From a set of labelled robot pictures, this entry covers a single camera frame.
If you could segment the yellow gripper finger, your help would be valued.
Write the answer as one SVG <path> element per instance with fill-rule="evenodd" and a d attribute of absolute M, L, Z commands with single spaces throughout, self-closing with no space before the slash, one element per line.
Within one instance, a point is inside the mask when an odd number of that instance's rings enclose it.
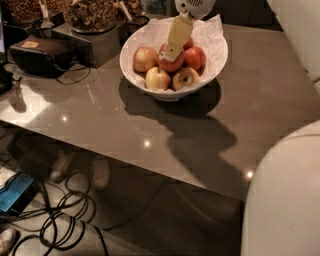
<path fill-rule="evenodd" d="M 183 50 L 183 46 L 190 38 L 193 31 L 194 20 L 186 14 L 180 14 L 173 19 L 164 50 L 160 59 L 174 62 Z"/>

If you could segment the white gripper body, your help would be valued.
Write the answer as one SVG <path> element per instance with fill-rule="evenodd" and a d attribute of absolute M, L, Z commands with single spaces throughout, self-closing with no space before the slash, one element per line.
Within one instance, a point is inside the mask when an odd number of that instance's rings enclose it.
<path fill-rule="evenodd" d="M 175 0 L 175 7 L 184 18 L 199 20 L 213 9 L 217 0 Z"/>

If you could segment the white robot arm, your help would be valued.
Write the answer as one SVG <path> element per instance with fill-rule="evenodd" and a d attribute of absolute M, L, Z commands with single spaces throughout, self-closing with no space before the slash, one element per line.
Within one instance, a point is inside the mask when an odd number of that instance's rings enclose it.
<path fill-rule="evenodd" d="M 241 197 L 225 256 L 320 256 L 320 0 L 267 0 L 284 38 L 232 34 L 224 93 L 209 132 L 203 99 L 170 145 L 214 192 Z"/>

